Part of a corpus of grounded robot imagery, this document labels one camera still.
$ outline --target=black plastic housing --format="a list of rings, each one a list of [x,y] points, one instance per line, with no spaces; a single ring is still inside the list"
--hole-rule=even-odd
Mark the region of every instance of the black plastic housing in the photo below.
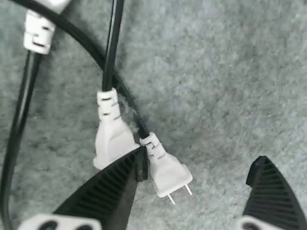
[[[103,230],[125,230],[137,184],[147,173],[146,147],[139,147],[97,173],[54,214],[97,219]]]
[[[252,164],[246,184],[252,187],[243,215],[284,230],[307,230],[306,218],[292,189],[266,156]]]

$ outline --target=black cable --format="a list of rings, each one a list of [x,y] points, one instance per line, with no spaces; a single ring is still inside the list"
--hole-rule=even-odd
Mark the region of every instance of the black cable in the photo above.
[[[106,64],[103,72],[102,91],[112,89],[112,76],[120,31],[121,17],[123,14],[124,0],[112,1],[112,12],[110,19],[109,35],[106,46]]]
[[[47,18],[51,22],[53,22],[58,28],[65,31],[69,35],[71,35],[83,48],[92,56],[95,62],[99,65],[101,70],[104,70],[105,65],[105,57],[103,53],[100,51],[100,48],[80,29],[74,26],[71,22],[65,19],[63,16],[53,12],[49,8],[43,6],[42,4],[34,1],[34,0],[10,0],[21,6],[24,6],[30,10],[37,12],[43,17]],[[114,70],[113,71],[113,87],[118,90],[118,93],[124,95],[129,106],[134,110],[134,119],[139,128],[138,134],[144,139],[149,136],[149,130],[146,127],[144,120],[138,112],[137,106],[133,101],[133,98],[129,92],[129,90],[124,85],[121,77]]]
[[[12,230],[12,223],[9,215],[9,197],[12,177],[20,142],[24,132],[24,126],[27,120],[40,60],[40,54],[28,51],[24,67],[24,75],[20,86],[17,106],[11,127],[11,133],[4,158],[0,188],[0,212],[5,230]]]

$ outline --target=white plastic connector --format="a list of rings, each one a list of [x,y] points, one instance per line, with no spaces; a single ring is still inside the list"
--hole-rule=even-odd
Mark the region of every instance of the white plastic connector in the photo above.
[[[56,13],[61,13],[71,0],[36,0]],[[38,13],[28,10],[25,18],[24,47],[39,54],[48,54],[55,25]]]
[[[150,173],[159,197],[168,196],[175,204],[170,194],[184,186],[192,195],[188,187],[188,183],[193,180],[192,174],[176,157],[165,151],[155,133],[151,132],[147,138],[140,139],[140,144],[147,148]]]
[[[272,224],[266,223],[260,219],[251,217],[251,216],[243,216],[236,225],[236,230],[283,230],[279,227],[276,227]]]
[[[96,135],[94,167],[103,170],[114,161],[137,149],[133,132],[120,115],[116,89],[97,93],[99,127]]]
[[[24,221],[18,230],[77,230],[77,229],[102,230],[101,224],[96,219],[62,216],[55,214],[37,214]]]

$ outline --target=plug prong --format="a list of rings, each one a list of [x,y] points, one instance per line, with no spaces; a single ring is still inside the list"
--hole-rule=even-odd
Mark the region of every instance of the plug prong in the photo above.
[[[187,189],[187,191],[189,192],[189,194],[192,195],[192,192],[191,192],[189,186],[188,186],[187,184],[186,184],[185,186],[186,186],[186,189]]]
[[[175,202],[174,202],[173,198],[171,197],[171,195],[168,194],[167,196],[168,196],[168,198],[171,200],[171,202],[173,203],[173,205],[175,205]]]

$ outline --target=carpet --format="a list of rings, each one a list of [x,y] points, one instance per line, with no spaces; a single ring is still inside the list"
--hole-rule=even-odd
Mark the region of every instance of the carpet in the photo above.
[[[111,0],[75,0],[65,15],[106,46]],[[21,83],[25,9],[0,2],[0,158]],[[190,169],[176,205],[151,180],[129,230],[232,230],[252,162],[268,156],[307,212],[307,5],[304,0],[126,0],[116,68],[146,124]],[[57,30],[35,84],[15,169],[14,226],[50,213],[96,173],[101,71]],[[132,111],[120,98],[124,119]]]

